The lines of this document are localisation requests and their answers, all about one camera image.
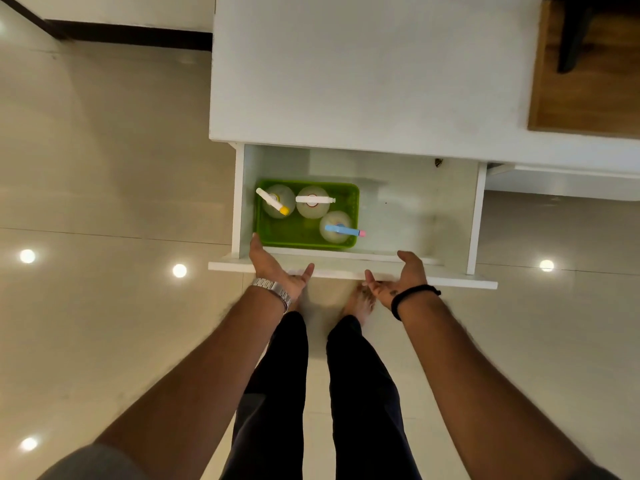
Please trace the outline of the person's left hand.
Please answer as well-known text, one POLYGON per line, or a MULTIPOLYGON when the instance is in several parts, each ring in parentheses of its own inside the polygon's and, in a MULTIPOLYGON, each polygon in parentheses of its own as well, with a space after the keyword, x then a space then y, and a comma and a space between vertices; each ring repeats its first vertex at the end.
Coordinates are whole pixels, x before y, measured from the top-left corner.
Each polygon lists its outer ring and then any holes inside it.
POLYGON ((263 248, 260 237, 257 233, 252 234, 249 258, 254 266, 257 278, 265 278, 278 282, 286 291, 288 291, 293 302, 300 298, 302 292, 306 288, 306 286, 300 286, 301 283, 298 281, 300 273, 289 274, 286 272, 276 258, 263 248))

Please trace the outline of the person's right hand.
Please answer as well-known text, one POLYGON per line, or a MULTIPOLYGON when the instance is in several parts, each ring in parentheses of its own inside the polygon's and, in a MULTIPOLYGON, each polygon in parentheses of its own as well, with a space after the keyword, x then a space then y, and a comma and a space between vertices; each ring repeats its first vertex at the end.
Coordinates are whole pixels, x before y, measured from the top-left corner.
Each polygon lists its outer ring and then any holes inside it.
POLYGON ((377 281, 382 282, 382 290, 380 293, 373 293, 377 300, 390 310, 390 304, 396 293, 402 292, 416 285, 428 284, 424 265, 421 259, 411 251, 398 251, 397 256, 404 262, 403 269, 396 281, 377 281))

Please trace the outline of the white drawer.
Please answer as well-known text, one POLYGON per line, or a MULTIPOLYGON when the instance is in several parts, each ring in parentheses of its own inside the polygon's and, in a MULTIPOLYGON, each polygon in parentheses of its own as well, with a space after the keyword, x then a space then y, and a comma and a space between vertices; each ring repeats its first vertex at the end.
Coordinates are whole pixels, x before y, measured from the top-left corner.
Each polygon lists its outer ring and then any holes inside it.
POLYGON ((336 182, 359 189, 354 225, 365 232, 347 250, 276 246, 259 232, 265 249, 291 274, 315 264, 314 277, 361 280, 366 269, 378 280, 396 280, 403 262, 398 250, 423 262, 437 289, 496 290, 497 282, 476 275, 486 181, 486 163, 425 155, 238 143, 234 182, 232 247, 208 263, 210 271, 254 273, 248 257, 261 199, 255 192, 281 180, 289 188, 336 182))

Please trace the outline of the person's left forearm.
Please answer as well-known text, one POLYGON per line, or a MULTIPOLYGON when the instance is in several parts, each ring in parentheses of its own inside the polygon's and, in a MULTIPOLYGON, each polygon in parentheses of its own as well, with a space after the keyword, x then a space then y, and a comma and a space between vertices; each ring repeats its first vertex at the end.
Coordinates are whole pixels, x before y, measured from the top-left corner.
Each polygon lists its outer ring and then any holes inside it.
POLYGON ((250 286, 216 329, 95 440, 150 480, 199 480, 285 307, 250 286))

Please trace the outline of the person's right forearm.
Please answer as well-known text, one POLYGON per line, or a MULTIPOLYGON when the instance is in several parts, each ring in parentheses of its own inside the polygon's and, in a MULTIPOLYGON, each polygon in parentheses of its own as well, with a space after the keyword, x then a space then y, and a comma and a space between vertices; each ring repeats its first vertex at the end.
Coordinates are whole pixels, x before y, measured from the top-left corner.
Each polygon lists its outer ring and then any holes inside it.
POLYGON ((439 296, 399 306, 472 480, 578 480, 595 464, 479 350, 439 296))

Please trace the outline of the person's right foot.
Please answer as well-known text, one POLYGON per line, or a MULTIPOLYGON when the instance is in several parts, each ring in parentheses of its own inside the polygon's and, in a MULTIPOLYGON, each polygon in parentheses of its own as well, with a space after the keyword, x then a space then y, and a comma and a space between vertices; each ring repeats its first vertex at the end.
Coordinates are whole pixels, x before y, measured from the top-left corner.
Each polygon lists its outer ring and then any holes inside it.
POLYGON ((353 317, 363 327, 370 317, 377 298, 366 283, 357 284, 340 312, 340 318, 353 317))

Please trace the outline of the silver metal wristwatch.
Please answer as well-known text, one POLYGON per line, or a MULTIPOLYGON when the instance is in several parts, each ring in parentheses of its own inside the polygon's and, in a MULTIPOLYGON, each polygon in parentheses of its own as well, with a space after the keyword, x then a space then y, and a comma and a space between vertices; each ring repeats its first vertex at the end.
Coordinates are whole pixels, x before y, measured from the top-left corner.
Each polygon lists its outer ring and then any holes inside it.
POLYGON ((265 278, 256 278, 252 281, 251 286, 269 291, 272 295, 279 298, 284 306, 283 314, 288 313, 293 302, 291 295, 281 284, 265 278))

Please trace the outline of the black wristband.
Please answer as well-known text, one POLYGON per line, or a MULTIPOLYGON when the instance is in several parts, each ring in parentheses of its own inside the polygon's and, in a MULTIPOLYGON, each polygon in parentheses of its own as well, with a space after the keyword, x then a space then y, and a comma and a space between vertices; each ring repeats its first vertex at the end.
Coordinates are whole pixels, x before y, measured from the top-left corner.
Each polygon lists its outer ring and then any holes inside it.
POLYGON ((391 304, 390 304, 390 311, 393 314, 393 316, 396 318, 396 320, 402 321, 402 318, 399 314, 400 304, 402 304, 404 300, 411 297, 412 295, 421 293, 421 292, 429 292, 436 296, 441 296, 442 294, 440 290, 438 290, 437 288, 429 284, 416 285, 402 292, 396 293, 396 295, 394 295, 393 300, 391 301, 391 304))

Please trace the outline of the green plastic basket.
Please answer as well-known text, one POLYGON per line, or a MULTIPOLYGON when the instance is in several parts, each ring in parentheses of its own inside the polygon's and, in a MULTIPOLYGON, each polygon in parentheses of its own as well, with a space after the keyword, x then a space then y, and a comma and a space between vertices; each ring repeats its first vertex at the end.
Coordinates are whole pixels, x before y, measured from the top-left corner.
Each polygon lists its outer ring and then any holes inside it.
MULTIPOLYGON (((349 215, 358 227, 358 211, 360 190, 355 184, 338 182, 310 182, 304 180, 276 180, 263 179, 255 188, 267 189, 275 184, 288 186, 297 196, 302 188, 317 185, 324 188, 329 196, 336 199, 331 204, 330 211, 340 210, 349 215)), ((274 219, 268 217, 262 209, 261 201, 256 192, 254 197, 253 231, 260 235, 262 243, 272 247, 286 247, 313 250, 345 250, 354 247, 357 238, 351 238, 346 244, 330 244, 322 238, 319 232, 320 219, 306 219, 295 211, 290 217, 274 219)))

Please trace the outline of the spray bottle with blue nozzle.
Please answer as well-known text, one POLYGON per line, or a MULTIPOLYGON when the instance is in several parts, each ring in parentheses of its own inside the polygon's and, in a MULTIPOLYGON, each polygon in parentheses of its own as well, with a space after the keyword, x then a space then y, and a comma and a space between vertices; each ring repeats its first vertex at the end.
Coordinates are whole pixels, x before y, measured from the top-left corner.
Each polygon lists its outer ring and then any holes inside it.
POLYGON ((319 232, 326 242, 336 245, 366 236, 366 232, 357 228, 349 215, 340 210, 330 211, 321 218, 319 232))

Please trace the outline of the spray bottle with white nozzle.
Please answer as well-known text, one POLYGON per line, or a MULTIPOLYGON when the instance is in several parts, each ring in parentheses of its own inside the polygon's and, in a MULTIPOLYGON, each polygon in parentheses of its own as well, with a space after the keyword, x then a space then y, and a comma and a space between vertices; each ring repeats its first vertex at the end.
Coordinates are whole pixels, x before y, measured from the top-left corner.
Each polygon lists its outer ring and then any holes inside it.
POLYGON ((296 208, 300 215, 306 219, 320 219, 330 210, 331 204, 336 199, 329 196, 327 191, 317 185, 309 185, 295 197, 296 208))

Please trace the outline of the black trousers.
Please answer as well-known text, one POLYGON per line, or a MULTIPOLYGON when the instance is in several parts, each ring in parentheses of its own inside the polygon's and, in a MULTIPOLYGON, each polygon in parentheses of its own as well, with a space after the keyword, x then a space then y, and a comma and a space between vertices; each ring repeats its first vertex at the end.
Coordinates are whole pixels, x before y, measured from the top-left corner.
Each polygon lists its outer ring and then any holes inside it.
MULTIPOLYGON (((237 408, 220 480, 302 480, 308 353, 303 316, 286 313, 237 408)), ((396 385, 354 315, 333 327, 326 357, 336 480, 421 480, 396 385)))

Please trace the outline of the white cabinet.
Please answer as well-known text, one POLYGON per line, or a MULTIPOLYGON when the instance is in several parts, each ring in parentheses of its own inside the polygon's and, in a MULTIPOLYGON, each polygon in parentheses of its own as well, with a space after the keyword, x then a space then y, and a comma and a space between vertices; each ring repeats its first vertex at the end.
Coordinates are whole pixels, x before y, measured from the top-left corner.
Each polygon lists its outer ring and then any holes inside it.
POLYGON ((495 164, 640 201, 640 141, 526 128, 541 0, 216 0, 209 137, 495 164))

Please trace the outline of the dark skirting board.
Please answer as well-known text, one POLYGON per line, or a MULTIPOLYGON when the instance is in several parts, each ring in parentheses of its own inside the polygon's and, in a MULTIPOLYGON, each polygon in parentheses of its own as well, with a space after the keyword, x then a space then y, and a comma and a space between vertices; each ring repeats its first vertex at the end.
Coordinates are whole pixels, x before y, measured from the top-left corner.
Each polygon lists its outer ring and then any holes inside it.
POLYGON ((28 22, 57 41, 82 41, 131 45, 140 47, 172 48, 211 52, 214 42, 212 32, 164 29, 109 23, 47 20, 17 0, 0 0, 28 22))

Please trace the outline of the black furniture leg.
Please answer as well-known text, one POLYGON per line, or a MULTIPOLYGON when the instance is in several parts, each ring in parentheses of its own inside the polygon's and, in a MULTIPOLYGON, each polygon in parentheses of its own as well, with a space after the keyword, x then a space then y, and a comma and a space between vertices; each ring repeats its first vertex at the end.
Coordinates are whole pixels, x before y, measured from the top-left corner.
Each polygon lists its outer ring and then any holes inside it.
POLYGON ((595 12, 595 0, 563 0, 563 3, 564 21, 557 63, 560 74, 575 68, 595 12))

